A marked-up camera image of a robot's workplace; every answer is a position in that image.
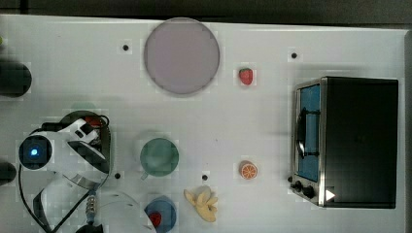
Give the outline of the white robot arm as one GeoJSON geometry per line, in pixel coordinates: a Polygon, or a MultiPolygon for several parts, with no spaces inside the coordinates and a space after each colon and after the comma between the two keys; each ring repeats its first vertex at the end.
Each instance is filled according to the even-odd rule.
{"type": "Polygon", "coordinates": [[[155,233],[134,200],[98,192],[111,174],[108,125],[106,116],[46,122],[19,145],[20,170],[55,174],[24,204],[45,233],[155,233]]]}

